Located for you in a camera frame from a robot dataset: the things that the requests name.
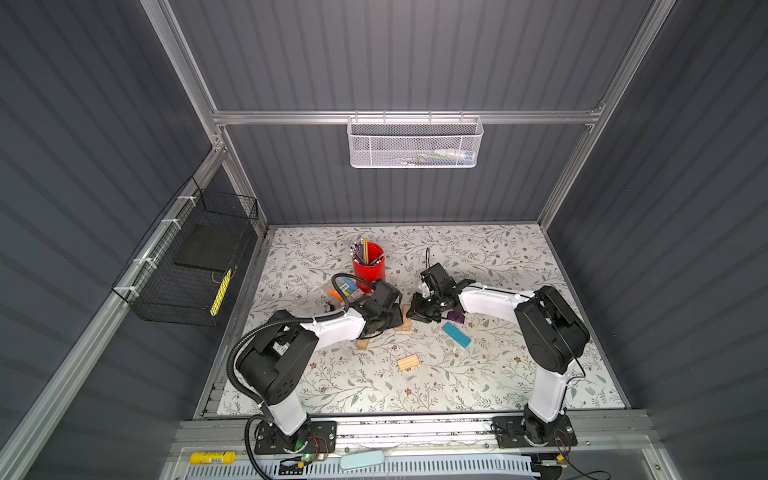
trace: wooden block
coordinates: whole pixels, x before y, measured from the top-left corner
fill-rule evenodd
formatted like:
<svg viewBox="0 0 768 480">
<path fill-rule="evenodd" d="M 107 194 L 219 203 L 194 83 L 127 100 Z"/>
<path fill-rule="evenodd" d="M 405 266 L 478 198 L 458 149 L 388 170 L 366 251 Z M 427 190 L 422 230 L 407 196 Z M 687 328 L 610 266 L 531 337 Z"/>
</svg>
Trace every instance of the wooden block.
<svg viewBox="0 0 768 480">
<path fill-rule="evenodd" d="M 406 316 L 406 312 L 408 312 L 408 309 L 411 308 L 410 305 L 401 305 L 400 309 L 402 310 L 402 326 L 396 327 L 394 330 L 396 332 L 410 332 L 411 331 L 411 319 Z"/>
<path fill-rule="evenodd" d="M 397 361 L 397 365 L 400 367 L 400 369 L 403 372 L 405 372 L 406 370 L 412 369 L 418 364 L 419 364 L 419 358 L 416 355 L 407 356 L 406 358 L 400 359 Z"/>
</svg>

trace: blue block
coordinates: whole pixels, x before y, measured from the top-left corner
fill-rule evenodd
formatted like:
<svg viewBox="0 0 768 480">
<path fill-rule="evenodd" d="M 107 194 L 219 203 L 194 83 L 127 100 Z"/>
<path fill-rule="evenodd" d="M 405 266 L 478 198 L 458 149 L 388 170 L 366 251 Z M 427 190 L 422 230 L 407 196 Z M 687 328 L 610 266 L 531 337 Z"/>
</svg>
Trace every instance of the blue block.
<svg viewBox="0 0 768 480">
<path fill-rule="evenodd" d="M 469 343 L 471 342 L 468 336 L 462 333 L 461 330 L 454 327 L 451 323 L 446 323 L 442 327 L 442 331 L 445 333 L 448 333 L 448 335 L 452 339 L 454 339 L 459 345 L 461 345 L 464 348 L 467 348 L 467 346 L 469 346 Z"/>
<path fill-rule="evenodd" d="M 371 450 L 370 452 L 344 455 L 339 461 L 339 467 L 342 470 L 354 470 L 355 468 L 373 467 L 382 463 L 384 463 L 384 452 Z"/>
</svg>

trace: white wire mesh basket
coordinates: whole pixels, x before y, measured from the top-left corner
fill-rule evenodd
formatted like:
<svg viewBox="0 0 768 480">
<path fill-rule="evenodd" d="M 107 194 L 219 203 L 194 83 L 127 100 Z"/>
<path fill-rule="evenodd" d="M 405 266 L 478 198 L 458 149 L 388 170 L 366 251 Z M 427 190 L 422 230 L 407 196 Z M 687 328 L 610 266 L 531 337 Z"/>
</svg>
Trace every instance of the white wire mesh basket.
<svg viewBox="0 0 768 480">
<path fill-rule="evenodd" d="M 472 168 L 482 140 L 480 117 L 350 117 L 349 163 L 354 168 Z"/>
</svg>

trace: white cable tie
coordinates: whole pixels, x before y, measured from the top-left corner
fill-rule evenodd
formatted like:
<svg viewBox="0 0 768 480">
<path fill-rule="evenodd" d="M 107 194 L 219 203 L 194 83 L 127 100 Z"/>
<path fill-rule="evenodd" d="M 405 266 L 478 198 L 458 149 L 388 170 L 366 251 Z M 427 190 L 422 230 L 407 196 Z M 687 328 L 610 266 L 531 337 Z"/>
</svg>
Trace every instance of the white cable tie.
<svg viewBox="0 0 768 480">
<path fill-rule="evenodd" d="M 136 293 L 138 295 L 138 289 L 136 288 L 136 286 L 116 286 L 114 289 L 115 290 L 128 290 L 128 291 Z"/>
<path fill-rule="evenodd" d="M 174 225 L 179 227 L 179 231 L 181 232 L 181 224 L 179 223 L 179 219 L 177 219 L 177 218 L 163 219 L 163 220 L 160 220 L 160 222 L 161 223 L 163 223 L 163 222 L 172 222 Z"/>
<path fill-rule="evenodd" d="M 147 262 L 152 266 L 154 270 L 157 270 L 157 264 L 154 262 L 154 258 L 152 257 L 134 258 L 134 262 L 139 263 L 139 265 L 141 265 L 144 262 Z"/>
<path fill-rule="evenodd" d="M 177 197 L 177 198 L 186 198 L 187 200 L 192 202 L 193 207 L 197 206 L 197 197 Z"/>
</svg>

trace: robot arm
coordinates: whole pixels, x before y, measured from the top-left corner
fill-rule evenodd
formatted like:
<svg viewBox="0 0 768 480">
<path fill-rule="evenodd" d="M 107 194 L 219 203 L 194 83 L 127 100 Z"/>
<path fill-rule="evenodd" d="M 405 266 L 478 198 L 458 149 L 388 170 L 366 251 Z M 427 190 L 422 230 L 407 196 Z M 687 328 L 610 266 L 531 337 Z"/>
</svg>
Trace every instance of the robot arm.
<svg viewBox="0 0 768 480">
<path fill-rule="evenodd" d="M 234 366 L 263 399 L 262 409 L 289 445 L 306 443 L 310 423 L 295 389 L 312 354 L 337 342 L 402 325 L 400 291 L 381 280 L 373 286 L 370 296 L 336 318 L 301 319 L 278 310 L 241 349 Z"/>
<path fill-rule="evenodd" d="M 531 399 L 525 406 L 525 436 L 535 445 L 554 438 L 554 425 L 563 415 L 569 378 L 565 373 L 584 353 L 589 331 L 552 286 L 536 291 L 513 292 L 462 280 L 456 283 L 437 263 L 422 272 L 421 291 L 414 293 L 407 317 L 440 322 L 441 313 L 481 313 L 515 320 L 536 362 Z"/>
</svg>

